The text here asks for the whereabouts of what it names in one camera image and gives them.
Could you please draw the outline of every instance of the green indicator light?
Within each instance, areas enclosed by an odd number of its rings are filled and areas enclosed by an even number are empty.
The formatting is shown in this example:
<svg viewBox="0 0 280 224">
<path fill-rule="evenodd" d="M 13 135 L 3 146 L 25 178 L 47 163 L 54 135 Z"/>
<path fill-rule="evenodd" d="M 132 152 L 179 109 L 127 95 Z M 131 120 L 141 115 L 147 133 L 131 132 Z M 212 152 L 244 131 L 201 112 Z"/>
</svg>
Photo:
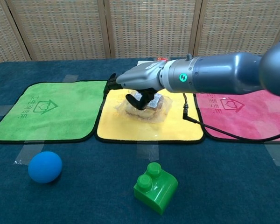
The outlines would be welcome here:
<svg viewBox="0 0 280 224">
<path fill-rule="evenodd" d="M 182 74 L 179 76 L 179 80 L 180 80 L 181 82 L 187 81 L 187 78 L 188 78 L 188 76 L 187 76 L 186 73 L 182 73 Z"/>
</svg>

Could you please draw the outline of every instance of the blue ball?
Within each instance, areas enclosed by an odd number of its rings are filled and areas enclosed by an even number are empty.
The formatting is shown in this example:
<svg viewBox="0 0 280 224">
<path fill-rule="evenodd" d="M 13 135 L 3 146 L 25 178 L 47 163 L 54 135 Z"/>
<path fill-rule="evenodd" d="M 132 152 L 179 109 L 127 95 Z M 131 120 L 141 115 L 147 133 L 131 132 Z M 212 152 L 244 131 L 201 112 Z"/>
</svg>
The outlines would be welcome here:
<svg viewBox="0 0 280 224">
<path fill-rule="evenodd" d="M 49 183 L 61 173 L 62 161 L 56 153 L 41 152 L 35 155 L 29 163 L 28 173 L 37 183 Z"/>
</svg>

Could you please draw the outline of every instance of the yellow towel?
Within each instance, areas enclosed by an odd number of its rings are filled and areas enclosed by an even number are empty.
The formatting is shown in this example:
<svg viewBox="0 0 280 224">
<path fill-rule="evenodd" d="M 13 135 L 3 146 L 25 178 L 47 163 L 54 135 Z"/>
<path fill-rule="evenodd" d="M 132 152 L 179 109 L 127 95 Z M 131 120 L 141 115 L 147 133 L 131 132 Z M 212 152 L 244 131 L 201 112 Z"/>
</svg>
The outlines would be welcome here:
<svg viewBox="0 0 280 224">
<path fill-rule="evenodd" d="M 119 141 L 164 141 L 166 143 L 188 141 L 198 142 L 203 139 L 203 131 L 198 124 L 182 119 L 184 99 L 181 93 L 162 90 L 159 93 L 172 99 L 172 107 L 162 123 L 145 123 L 138 119 L 119 114 L 116 110 L 125 100 L 129 90 L 112 90 L 104 104 L 98 124 L 97 137 L 101 140 Z M 194 102 L 194 95 L 187 94 L 188 115 L 199 120 Z"/>
</svg>

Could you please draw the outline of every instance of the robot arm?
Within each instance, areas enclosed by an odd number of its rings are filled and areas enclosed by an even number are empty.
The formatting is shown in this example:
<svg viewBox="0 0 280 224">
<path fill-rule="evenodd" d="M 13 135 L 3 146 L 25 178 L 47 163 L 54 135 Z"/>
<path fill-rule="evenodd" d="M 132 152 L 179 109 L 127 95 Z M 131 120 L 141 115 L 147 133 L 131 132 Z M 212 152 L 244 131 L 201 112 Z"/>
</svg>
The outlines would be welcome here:
<svg viewBox="0 0 280 224">
<path fill-rule="evenodd" d="M 142 94 L 126 99 L 143 110 L 162 89 L 175 93 L 241 95 L 266 89 L 280 96 L 280 42 L 262 57 L 250 53 L 192 57 L 140 64 L 109 80 L 109 89 L 132 89 Z"/>
</svg>

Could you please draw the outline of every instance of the green towel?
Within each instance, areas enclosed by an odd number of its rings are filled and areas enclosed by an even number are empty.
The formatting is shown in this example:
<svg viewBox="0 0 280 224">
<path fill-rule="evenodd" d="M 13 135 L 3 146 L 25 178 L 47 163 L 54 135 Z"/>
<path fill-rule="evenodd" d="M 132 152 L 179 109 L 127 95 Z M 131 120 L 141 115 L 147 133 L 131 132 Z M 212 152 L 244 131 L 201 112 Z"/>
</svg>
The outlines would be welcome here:
<svg viewBox="0 0 280 224">
<path fill-rule="evenodd" d="M 106 81 L 38 83 L 0 121 L 0 143 L 72 142 L 95 131 Z"/>
</svg>

